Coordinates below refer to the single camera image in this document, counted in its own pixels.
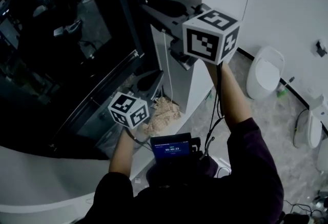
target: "white cube with markers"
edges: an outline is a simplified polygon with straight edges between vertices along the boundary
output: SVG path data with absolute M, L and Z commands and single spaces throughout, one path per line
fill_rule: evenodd
M 147 102 L 121 92 L 108 106 L 113 119 L 128 128 L 135 128 L 149 117 Z
M 237 50 L 240 24 L 219 9 L 206 11 L 183 23 L 183 52 L 218 65 Z

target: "blue screen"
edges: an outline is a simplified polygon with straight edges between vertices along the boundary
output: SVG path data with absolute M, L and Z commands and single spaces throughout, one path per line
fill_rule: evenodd
M 186 156 L 189 155 L 189 142 L 154 145 L 153 152 L 157 159 Z

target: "black shirt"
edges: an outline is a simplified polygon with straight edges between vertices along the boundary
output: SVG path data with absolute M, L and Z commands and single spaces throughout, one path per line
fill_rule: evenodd
M 252 118 L 235 126 L 228 139 L 232 173 L 199 177 L 168 188 L 149 187 L 133 197 L 128 177 L 108 173 L 100 181 L 94 203 L 82 223 L 122 220 L 217 223 L 276 223 L 283 188 L 275 163 Z

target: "tiled floor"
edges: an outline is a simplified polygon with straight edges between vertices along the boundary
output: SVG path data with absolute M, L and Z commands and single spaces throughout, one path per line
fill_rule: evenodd
M 246 79 L 251 61 L 236 53 L 229 65 L 244 94 L 247 95 Z M 201 103 L 179 131 L 191 132 L 193 137 L 199 136 L 202 147 L 210 126 L 214 92 L 212 90 L 212 97 Z M 328 174 L 321 174 L 315 167 L 318 148 L 310 149 L 303 146 L 297 149 L 292 144 L 295 120 L 304 109 L 304 105 L 290 92 L 282 98 L 272 94 L 263 100 L 247 99 L 251 105 L 253 118 L 258 123 L 264 141 L 275 160 L 284 187 L 285 199 L 291 203 L 310 204 L 318 189 L 328 188 Z M 230 133 L 226 124 L 221 122 L 212 135 L 215 136 L 215 140 L 211 143 L 209 154 L 229 161 L 227 140 Z M 146 171 L 147 168 L 138 175 L 140 184 L 132 181 L 135 195 L 147 186 Z M 289 212 L 290 209 L 286 203 L 284 210 Z

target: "person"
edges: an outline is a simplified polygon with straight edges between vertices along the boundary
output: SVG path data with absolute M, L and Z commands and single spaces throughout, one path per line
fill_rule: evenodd
M 206 65 L 216 87 L 216 66 Z M 109 173 L 100 181 L 93 206 L 82 223 L 106 223 L 115 218 L 276 223 L 282 212 L 282 184 L 243 92 L 225 63 L 221 72 L 221 101 L 231 131 L 229 176 L 204 176 L 174 186 L 148 187 L 133 197 L 129 176 L 134 142 L 123 130 Z

